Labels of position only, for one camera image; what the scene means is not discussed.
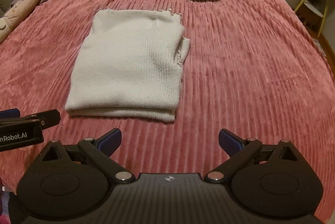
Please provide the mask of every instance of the folded white sweater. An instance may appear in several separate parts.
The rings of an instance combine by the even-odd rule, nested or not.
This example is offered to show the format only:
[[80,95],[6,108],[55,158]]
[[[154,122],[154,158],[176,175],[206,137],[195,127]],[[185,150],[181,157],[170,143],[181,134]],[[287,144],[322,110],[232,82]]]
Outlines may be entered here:
[[175,119],[190,40],[169,11],[100,10],[71,75],[72,115]]

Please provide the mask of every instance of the blue gripper pad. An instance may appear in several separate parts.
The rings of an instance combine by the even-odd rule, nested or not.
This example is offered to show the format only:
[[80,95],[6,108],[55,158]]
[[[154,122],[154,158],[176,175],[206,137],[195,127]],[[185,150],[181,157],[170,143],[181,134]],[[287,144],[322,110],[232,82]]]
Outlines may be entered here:
[[0,119],[19,118],[21,116],[19,109],[10,109],[0,111]]
[[122,133],[118,128],[114,128],[94,141],[94,146],[110,157],[121,145]]
[[244,140],[240,137],[229,134],[223,129],[219,133],[219,145],[220,147],[229,155],[229,157],[234,156],[237,152],[243,149]]

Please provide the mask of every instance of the wooden floor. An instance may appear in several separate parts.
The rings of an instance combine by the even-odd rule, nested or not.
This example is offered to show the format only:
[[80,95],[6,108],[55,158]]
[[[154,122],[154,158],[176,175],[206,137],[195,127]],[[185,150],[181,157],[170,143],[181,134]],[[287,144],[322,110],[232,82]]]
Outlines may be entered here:
[[326,40],[326,38],[324,37],[323,34],[321,34],[320,38],[318,38],[318,34],[311,30],[310,28],[306,27],[308,33],[312,36],[312,38],[317,39],[321,45],[321,47],[323,48],[323,50],[325,51],[326,55],[327,55],[327,61],[332,69],[333,74],[335,75],[335,54],[331,48],[331,46],[329,45],[328,41]]

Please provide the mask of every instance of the pink corduroy blanket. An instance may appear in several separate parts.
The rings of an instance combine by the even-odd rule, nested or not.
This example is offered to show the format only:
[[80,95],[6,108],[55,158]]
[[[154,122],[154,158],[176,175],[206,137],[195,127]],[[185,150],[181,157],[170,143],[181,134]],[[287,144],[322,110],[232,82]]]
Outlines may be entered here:
[[[174,123],[64,111],[78,50],[105,8],[182,14],[191,48]],[[45,143],[74,144],[118,127],[123,141],[112,158],[135,174],[204,174],[228,158],[218,144],[221,128],[265,144],[290,139],[324,185],[316,216],[326,221],[334,210],[334,78],[284,0],[49,0],[0,45],[0,61],[0,109],[60,111]],[[15,191],[45,143],[0,153],[5,185]]]

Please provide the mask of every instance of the plush toy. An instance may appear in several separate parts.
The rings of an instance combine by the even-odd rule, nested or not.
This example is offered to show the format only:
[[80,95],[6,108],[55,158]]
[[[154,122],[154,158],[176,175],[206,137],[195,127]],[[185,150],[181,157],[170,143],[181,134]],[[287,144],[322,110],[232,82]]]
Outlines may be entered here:
[[15,5],[0,18],[0,44],[34,10],[39,0],[18,0]]

